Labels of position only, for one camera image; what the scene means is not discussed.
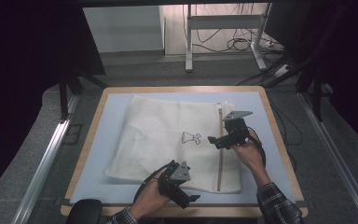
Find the plaid shirt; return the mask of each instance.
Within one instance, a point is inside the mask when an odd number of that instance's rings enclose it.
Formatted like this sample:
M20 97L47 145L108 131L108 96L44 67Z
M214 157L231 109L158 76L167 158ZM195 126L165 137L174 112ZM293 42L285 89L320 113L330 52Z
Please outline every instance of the plaid shirt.
M257 200L268 224L303 223L301 210L286 199L274 183L269 183L257 191ZM129 208L113 215L105 224L137 224Z

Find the white wall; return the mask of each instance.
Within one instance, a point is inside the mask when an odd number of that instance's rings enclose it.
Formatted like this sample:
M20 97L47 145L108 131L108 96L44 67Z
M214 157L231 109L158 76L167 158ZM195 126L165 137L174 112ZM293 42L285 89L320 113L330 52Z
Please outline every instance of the white wall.
M162 7L83 8L99 52L164 49Z

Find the brown strip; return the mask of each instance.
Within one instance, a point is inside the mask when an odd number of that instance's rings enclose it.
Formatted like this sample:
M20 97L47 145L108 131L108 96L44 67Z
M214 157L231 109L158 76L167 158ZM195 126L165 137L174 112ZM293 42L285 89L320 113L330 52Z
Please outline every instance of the brown strip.
M219 108L219 118L220 118L220 137L221 137L223 136L222 106L220 106ZM222 173L223 173L223 149L220 148L219 151L220 151L220 156L219 156L219 173L217 174L217 191L220 191L220 186L222 185Z

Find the wooden floor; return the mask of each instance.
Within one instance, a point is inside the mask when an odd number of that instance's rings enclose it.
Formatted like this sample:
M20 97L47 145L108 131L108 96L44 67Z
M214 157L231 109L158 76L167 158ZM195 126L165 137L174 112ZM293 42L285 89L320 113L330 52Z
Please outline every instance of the wooden floor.
M265 10L266 6L267 4L265 3L193 5L191 14L193 16L261 14ZM163 9L165 17L165 54L186 54L187 5L164 6ZM234 37L246 37L247 39L251 39L251 37L255 38L255 35L251 36L251 33L245 29L193 31L191 36L193 43L193 53L216 53L219 50L226 50L227 44L231 45L232 41L230 40ZM237 43L235 47L237 49L247 49L248 43ZM235 51L237 50L231 49L224 52Z

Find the white cloth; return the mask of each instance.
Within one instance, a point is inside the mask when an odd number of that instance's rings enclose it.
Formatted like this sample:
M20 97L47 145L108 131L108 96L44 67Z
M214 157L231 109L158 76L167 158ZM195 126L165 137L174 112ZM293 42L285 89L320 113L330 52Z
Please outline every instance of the white cloth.
M225 150L221 189L217 191L219 150L208 136L220 137L221 118L233 104L158 100L135 95L113 158L105 174L122 183L141 183L171 160L186 161L191 180L182 186L215 193L241 190L241 167L234 150Z

